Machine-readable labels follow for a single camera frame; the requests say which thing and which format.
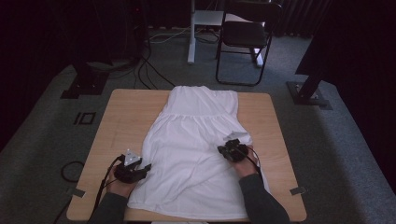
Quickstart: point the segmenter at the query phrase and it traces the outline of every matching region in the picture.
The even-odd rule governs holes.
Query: sleeve
[[[259,175],[248,175],[239,180],[244,196],[247,216],[253,224],[289,223],[288,213],[283,206],[269,194]]]
[[[89,224],[117,224],[124,220],[128,199],[114,193],[106,193],[93,212]]]

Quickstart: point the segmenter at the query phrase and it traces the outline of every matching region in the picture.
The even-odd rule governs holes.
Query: person
[[[253,161],[257,159],[253,156],[252,150],[247,154]],[[290,223],[288,213],[284,207],[269,194],[262,183],[262,179],[257,173],[255,165],[244,158],[239,162],[229,163],[237,172],[239,186],[244,197],[245,208],[250,222],[253,224],[283,224]],[[114,176],[115,167],[109,174],[106,186],[106,194],[99,206],[93,212],[88,223],[107,224],[122,223],[128,198],[134,190],[136,183],[125,184]]]

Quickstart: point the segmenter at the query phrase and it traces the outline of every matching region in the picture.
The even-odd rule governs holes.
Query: chair
[[[274,28],[278,23],[282,13],[282,7],[276,3],[248,1],[248,0],[228,0],[225,1],[224,14],[221,21],[218,50],[216,53],[216,80],[222,84],[256,86],[262,81],[262,75],[267,61]],[[227,15],[235,15],[245,21],[228,21]],[[223,44],[229,47],[246,48],[251,52],[223,50]],[[221,53],[242,53],[254,54],[254,62],[262,50],[266,48],[262,62],[262,69],[259,80],[255,83],[239,83],[224,81],[219,79],[219,64]]]

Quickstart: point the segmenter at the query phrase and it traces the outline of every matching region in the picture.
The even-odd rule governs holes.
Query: white garment
[[[217,149],[232,132],[246,133],[235,91],[175,87],[143,143],[141,180],[128,206],[174,217],[247,217],[238,177]],[[252,144],[249,134],[239,138]]]

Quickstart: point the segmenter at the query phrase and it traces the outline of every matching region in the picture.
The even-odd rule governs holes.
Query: electrical cord
[[[70,179],[69,177],[67,177],[65,174],[64,174],[64,171],[65,171],[65,169],[69,166],[69,165],[72,165],[72,164],[80,164],[82,167],[84,167],[84,162],[82,162],[82,161],[70,161],[70,162],[68,162],[67,164],[65,164],[63,167],[62,167],[62,169],[61,169],[61,177],[65,180],[65,181],[67,181],[67,182],[69,182],[69,183],[77,183],[78,182],[78,179]],[[61,217],[61,215],[64,213],[64,210],[69,206],[69,204],[72,202],[72,199],[70,198],[70,200],[64,205],[64,207],[62,208],[62,210],[61,210],[61,212],[58,214],[58,216],[54,219],[54,221],[53,221],[53,224],[56,224],[57,222],[58,222],[58,220],[59,220],[59,218]]]
[[[246,148],[249,149],[249,150],[251,150],[251,151],[254,153],[254,155],[256,156],[256,158],[257,158],[257,160],[258,160],[258,162],[259,162],[259,165],[257,165],[257,162],[255,162],[253,159],[251,159],[247,154],[245,154],[243,151],[239,150],[239,148],[236,148],[236,151],[238,151],[239,153],[241,153],[246,159],[248,159],[248,160],[254,165],[254,167],[255,167],[257,173],[258,173],[259,176],[260,176],[260,179],[263,181],[262,169],[261,169],[262,164],[260,163],[259,156],[257,155],[256,151],[255,151],[253,148],[248,147],[248,146],[246,146]]]
[[[107,177],[108,177],[108,175],[110,174],[111,168],[113,168],[113,166],[114,166],[114,164],[116,163],[116,161],[121,161],[121,156],[118,156],[113,162],[111,162],[111,165],[107,168],[106,175],[105,175],[105,177],[104,177],[103,180],[102,180],[102,183],[101,183],[101,185],[100,185],[100,188],[99,188],[99,190],[98,190],[98,193],[96,194],[95,205],[94,205],[94,207],[93,207],[91,216],[92,216],[93,212],[96,210],[96,208],[97,208],[98,205],[99,205],[100,198],[102,197],[103,189],[106,187],[106,180],[107,180]]]
[[[141,55],[141,59],[143,60],[143,62],[140,64],[139,69],[137,70],[137,74],[134,72],[134,88],[135,88],[135,84],[136,84],[136,80],[139,79],[139,81],[149,90],[151,90],[151,87],[149,86],[149,84],[147,84],[145,81],[143,81],[142,78],[142,69],[143,66],[145,66],[145,71],[146,71],[146,77],[148,78],[149,83],[156,89],[158,90],[158,87],[155,86],[155,84],[153,83],[153,81],[151,80],[151,78],[149,77],[149,70],[148,70],[148,65],[151,67],[152,70],[154,70],[154,72],[161,77],[163,80],[165,80],[167,83],[169,83],[170,85],[172,85],[173,87],[175,87],[176,85],[170,81],[168,78],[166,78],[163,74],[161,74],[155,67],[154,65],[152,65],[149,62],[149,58],[151,57],[151,47],[150,47],[150,40],[148,39],[148,46],[146,46],[148,48],[148,57],[145,57],[143,55]]]
[[[165,36],[170,35],[170,37],[166,38],[166,39],[163,40],[163,41],[151,41],[151,43],[152,43],[152,44],[163,44],[163,43],[165,43],[165,42],[167,42],[167,41],[169,41],[169,40],[171,40],[171,39],[173,39],[173,38],[175,38],[175,37],[177,37],[177,36],[183,36],[183,37],[184,37],[184,36],[190,36],[189,33],[185,33],[185,32],[187,31],[188,28],[189,28],[189,27],[184,28],[184,30],[182,30],[181,32],[179,32],[179,33],[177,33],[177,34],[157,34],[157,35],[154,35],[154,36],[152,36],[152,37],[150,38],[150,40],[153,40],[153,39],[158,38],[158,37],[163,36],[163,35],[165,35]],[[197,32],[195,32],[195,39],[196,39],[198,42],[200,42],[200,43],[205,43],[205,44],[216,44],[216,43],[219,42],[219,35],[216,34],[214,31],[210,31],[210,32],[209,32],[209,35],[213,35],[213,36],[215,37],[215,40],[209,40],[209,39],[205,39],[205,38],[202,38],[202,37],[198,36],[198,34],[202,34],[202,31],[203,31],[203,30],[204,30],[204,29],[200,29],[200,30],[198,30]]]

